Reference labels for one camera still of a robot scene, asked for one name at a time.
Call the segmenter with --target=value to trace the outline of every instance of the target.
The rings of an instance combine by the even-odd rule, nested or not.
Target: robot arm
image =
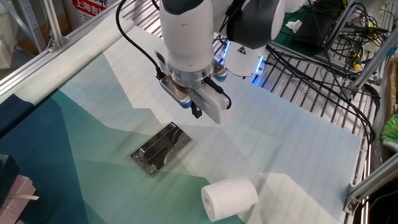
[[[226,69],[214,60],[214,31],[256,49],[279,33],[284,0],[161,0],[160,23],[166,48],[156,51],[163,89],[198,118],[204,111],[216,123],[231,116],[222,82]]]

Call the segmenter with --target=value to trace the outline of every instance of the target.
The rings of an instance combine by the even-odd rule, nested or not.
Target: green bag
[[[394,114],[384,125],[380,140],[386,148],[398,152],[398,115]]]

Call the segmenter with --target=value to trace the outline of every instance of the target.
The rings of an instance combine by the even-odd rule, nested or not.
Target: toilet paper roll
[[[202,187],[201,199],[212,222],[245,212],[259,201],[253,184],[243,177]]]

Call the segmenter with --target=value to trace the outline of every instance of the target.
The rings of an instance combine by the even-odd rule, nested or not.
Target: cable
[[[284,73],[284,74],[286,74],[286,75],[290,75],[291,77],[297,78],[297,77],[295,77],[293,74],[285,72],[283,69],[279,68],[276,64],[273,64],[273,63],[270,63],[270,62],[264,62],[264,63],[265,63],[266,65],[271,65],[271,66],[275,67],[276,69],[278,69],[279,71],[281,71],[282,73]],[[324,84],[324,85],[337,86],[337,84],[328,83],[328,82],[324,82],[324,81],[321,81],[321,80],[317,80],[317,82],[315,82],[315,83],[316,83],[316,84],[317,84],[317,83],[322,83],[322,84]],[[352,89],[352,88],[345,87],[345,86],[342,86],[342,88],[347,89],[347,90],[354,91],[354,92],[356,92],[356,93],[360,93],[360,94],[365,95],[365,96],[371,96],[371,97],[373,97],[373,98],[375,98],[375,99],[378,99],[378,100],[381,99],[380,96],[379,96],[379,94],[376,94],[376,95],[367,94],[367,93],[364,93],[364,92],[361,92],[361,91],[358,91],[358,90],[354,90],[354,89]]]
[[[156,0],[152,0],[152,4],[155,6],[155,8],[159,11],[159,6],[156,3]]]
[[[120,16],[120,11],[123,7],[123,4],[126,2],[127,0],[122,0],[118,6],[118,8],[116,9],[116,25],[120,31],[120,33],[122,34],[122,36],[128,41],[130,42],[130,44],[132,44],[133,46],[135,46],[135,48],[137,50],[139,50],[141,53],[143,53],[149,60],[150,62],[152,62],[156,68],[156,75],[158,79],[161,79],[163,77],[166,76],[165,73],[162,72],[162,69],[157,65],[156,61],[144,50],[142,49],[138,44],[136,44],[134,41],[132,41],[130,39],[130,37],[127,36],[127,34],[123,31],[123,28],[120,25],[120,20],[119,20],[119,16]]]
[[[319,38],[314,38],[314,37],[302,37],[302,36],[297,36],[297,35],[294,35],[294,34],[288,34],[288,33],[285,33],[285,32],[283,32],[283,31],[279,31],[279,33],[280,33],[280,34],[284,34],[284,35],[288,35],[288,36],[292,36],[292,37],[305,38],[305,39],[312,39],[312,40],[319,40]]]
[[[346,98],[342,97],[339,93],[337,93],[336,91],[334,91],[330,87],[320,83],[318,80],[314,79],[313,77],[308,76],[307,74],[305,74],[302,71],[300,71],[297,68],[295,68],[292,64],[288,63],[288,61],[286,61],[286,59],[284,59],[279,53],[277,53],[272,47],[267,45],[266,49],[270,52],[270,54],[273,57],[275,57],[276,59],[279,60],[279,62],[282,64],[282,66],[284,66],[289,72],[291,72],[293,75],[295,75],[297,78],[299,78],[302,82],[304,82],[306,85],[308,85],[311,89],[313,89],[318,94],[320,94],[321,96],[325,97],[326,99],[328,99],[329,101],[334,103],[336,106],[339,106],[340,108],[345,109],[347,112],[355,115],[360,120],[362,125],[364,126],[364,129],[365,129],[364,133],[365,133],[366,139],[368,140],[368,144],[371,144],[371,142],[374,141],[374,139],[376,138],[376,133],[374,132],[373,127],[371,126],[368,118],[357,107],[355,107],[355,105],[353,105],[350,102],[350,100],[347,100]],[[318,91],[318,89],[315,88],[314,86],[312,86],[308,81],[315,82],[320,87],[322,87],[322,88],[328,90],[330,93],[334,94],[340,100],[342,100],[343,102],[347,103],[347,105],[350,106],[354,110],[354,112],[352,112],[348,108],[340,105],[336,101],[332,100],[330,97],[328,97],[328,96],[324,95],[323,93],[321,93],[320,91]]]
[[[309,5],[310,5],[310,8],[311,8],[311,10],[312,10],[312,14],[313,14],[313,16],[314,16],[314,20],[315,20],[315,24],[316,24],[316,27],[317,27],[317,30],[318,30],[319,37],[322,39],[322,34],[321,34],[321,31],[320,31],[320,28],[319,28],[319,24],[318,24],[317,18],[316,18],[316,16],[315,16],[315,12],[313,11],[313,7],[312,7],[311,0],[307,0],[307,1],[308,1]],[[363,4],[361,4],[361,3],[355,3],[355,4],[353,4],[353,6],[356,5],[356,4],[361,5],[361,6],[363,7],[363,9],[364,9],[364,14],[367,15],[366,9],[365,9],[365,7],[363,6]],[[328,52],[327,52],[327,50],[326,50],[326,47],[325,47],[324,44],[322,44],[322,46],[323,46],[323,51],[324,51],[324,53],[325,53],[326,59],[328,60],[329,66],[332,67],[332,66],[331,66],[331,60],[330,60],[329,54],[328,54]],[[338,85],[338,88],[340,89],[340,93],[341,93],[341,94],[344,96],[344,98],[345,98],[344,101],[345,101],[350,107],[352,107],[352,108],[354,109],[354,111],[356,112],[356,114],[357,114],[358,117],[359,117],[359,116],[362,116],[362,117],[363,117],[363,120],[361,120],[361,122],[362,122],[362,124],[363,124],[363,126],[364,126],[364,129],[365,129],[365,133],[366,133],[366,138],[367,138],[367,140],[368,140],[368,144],[370,144],[371,141],[373,141],[374,138],[375,138],[375,136],[374,136],[374,135],[375,135],[375,134],[374,134],[375,132],[374,132],[374,130],[373,130],[373,127],[372,127],[371,123],[369,122],[368,118],[362,113],[362,111],[360,111],[357,107],[355,107],[355,105],[353,105],[353,104],[350,102],[349,98],[347,97],[347,95],[346,95],[345,92],[343,91],[343,88],[341,87],[340,83],[338,82],[337,77],[336,77],[335,73],[333,72],[333,70],[332,70],[331,74],[333,75],[333,79],[335,80],[335,82],[336,82],[337,85]],[[370,137],[368,136],[368,132],[367,132],[366,127],[365,127],[365,123],[368,125],[368,128],[370,129],[370,135],[371,135]]]
[[[388,196],[391,196],[391,195],[394,195],[394,194],[398,194],[398,190],[396,190],[396,191],[394,191],[394,192],[391,192],[391,193],[389,193],[389,194],[382,195],[382,196],[378,197],[377,199],[375,199],[375,201],[374,201],[374,202],[372,203],[372,205],[369,207],[369,210],[372,209],[372,208],[374,207],[374,205],[375,205],[380,199],[385,198],[385,197],[388,197]]]

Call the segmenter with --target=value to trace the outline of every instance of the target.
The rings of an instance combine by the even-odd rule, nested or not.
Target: sign
[[[68,15],[72,28],[76,29],[98,15],[117,0],[64,0],[67,2]]]

